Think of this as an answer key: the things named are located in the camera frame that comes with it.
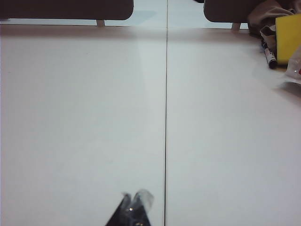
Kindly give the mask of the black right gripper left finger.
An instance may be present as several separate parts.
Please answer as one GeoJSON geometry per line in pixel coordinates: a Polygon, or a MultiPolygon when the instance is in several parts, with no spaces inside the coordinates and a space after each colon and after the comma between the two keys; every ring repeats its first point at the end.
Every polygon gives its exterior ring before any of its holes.
{"type": "Polygon", "coordinates": [[[105,226],[125,226],[127,223],[126,220],[126,209],[128,205],[131,203],[131,194],[123,193],[123,198],[114,213],[107,221],[105,226]]]}

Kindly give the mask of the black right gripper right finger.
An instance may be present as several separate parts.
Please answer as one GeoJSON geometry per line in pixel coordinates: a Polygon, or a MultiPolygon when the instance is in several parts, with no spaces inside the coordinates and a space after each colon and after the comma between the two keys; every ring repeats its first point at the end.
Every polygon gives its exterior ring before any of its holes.
{"type": "Polygon", "coordinates": [[[154,203],[154,196],[146,189],[140,189],[134,196],[131,206],[131,225],[132,226],[150,226],[148,212],[154,203]]]}

